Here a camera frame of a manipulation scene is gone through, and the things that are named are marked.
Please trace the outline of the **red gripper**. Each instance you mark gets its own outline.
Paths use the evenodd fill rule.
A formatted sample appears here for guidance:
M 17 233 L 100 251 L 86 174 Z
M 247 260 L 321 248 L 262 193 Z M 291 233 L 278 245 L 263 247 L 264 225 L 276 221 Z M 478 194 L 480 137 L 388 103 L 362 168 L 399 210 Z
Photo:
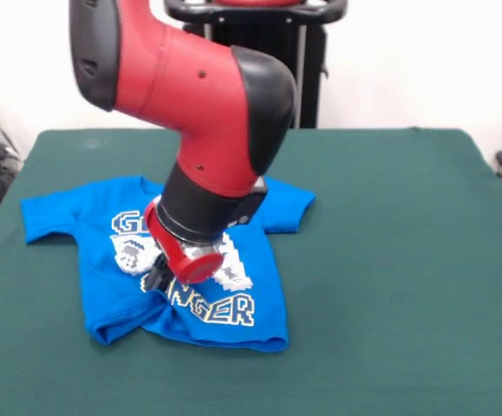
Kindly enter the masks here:
M 157 196 L 145 209 L 147 229 L 160 249 L 149 273 L 142 278 L 148 291 L 167 291 L 173 279 L 182 284 L 202 283 L 224 262 L 216 244 L 195 245 L 177 239 L 160 222 Z

